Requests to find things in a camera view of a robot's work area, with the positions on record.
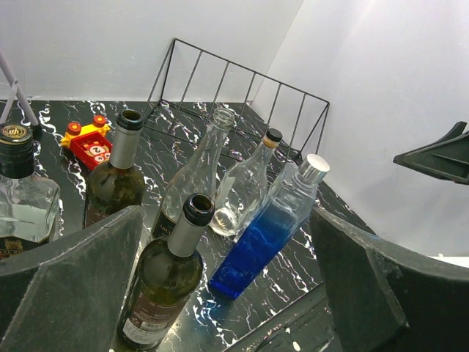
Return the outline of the blue glass bottle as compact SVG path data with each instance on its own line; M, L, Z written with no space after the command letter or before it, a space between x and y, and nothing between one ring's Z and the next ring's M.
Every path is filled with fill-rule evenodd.
M305 222L329 171L328 162L313 153L299 166L286 164L208 287L235 300Z

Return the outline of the dark green wine bottle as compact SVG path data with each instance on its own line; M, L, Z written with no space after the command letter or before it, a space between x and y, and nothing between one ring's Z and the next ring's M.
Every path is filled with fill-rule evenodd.
M86 180L83 228L128 206L140 205L144 198L144 177L135 166L144 120L137 111L125 109L116 124L109 160L96 166Z

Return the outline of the green wine bottle silver neck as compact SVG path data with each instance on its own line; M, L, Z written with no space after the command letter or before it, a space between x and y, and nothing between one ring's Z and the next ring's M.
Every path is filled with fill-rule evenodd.
M196 247L214 212L210 196L190 195L171 234L144 248L117 327L129 348L138 351L160 345L198 287L203 259Z

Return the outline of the clear bottle with blue label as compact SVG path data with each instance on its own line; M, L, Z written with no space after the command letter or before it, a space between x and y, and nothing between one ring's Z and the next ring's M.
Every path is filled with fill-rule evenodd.
M210 222L213 232L237 235L253 216L267 194L267 166L282 137L279 130L268 128L253 154L225 172L216 191L215 214Z

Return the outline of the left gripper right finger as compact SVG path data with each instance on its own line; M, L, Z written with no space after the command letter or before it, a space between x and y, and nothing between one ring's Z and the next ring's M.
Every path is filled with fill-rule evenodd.
M326 210L309 220L344 351L467 351L468 269L386 241Z

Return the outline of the small clear black-cap bottle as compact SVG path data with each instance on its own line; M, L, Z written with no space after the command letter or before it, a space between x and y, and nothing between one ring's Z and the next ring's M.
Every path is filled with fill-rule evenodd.
M35 172L33 132L1 124L1 259L54 241L60 187Z

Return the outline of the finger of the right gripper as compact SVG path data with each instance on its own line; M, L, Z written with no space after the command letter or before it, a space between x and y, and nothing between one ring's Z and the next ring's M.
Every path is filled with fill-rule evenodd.
M468 184L466 125L466 122L457 122L436 142L396 155L393 162L439 180Z

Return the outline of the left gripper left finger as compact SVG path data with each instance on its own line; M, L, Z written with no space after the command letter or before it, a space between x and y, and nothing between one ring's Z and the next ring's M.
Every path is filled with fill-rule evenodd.
M141 238L141 207L1 261L2 351L108 351Z

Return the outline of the tall clear bottle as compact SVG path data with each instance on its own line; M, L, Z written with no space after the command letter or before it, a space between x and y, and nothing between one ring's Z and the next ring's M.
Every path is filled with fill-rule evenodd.
M235 114L216 108L210 123L189 161L169 182L152 227L151 239L170 235L182 212L186 199L193 193L214 197L216 172L221 150L235 122Z

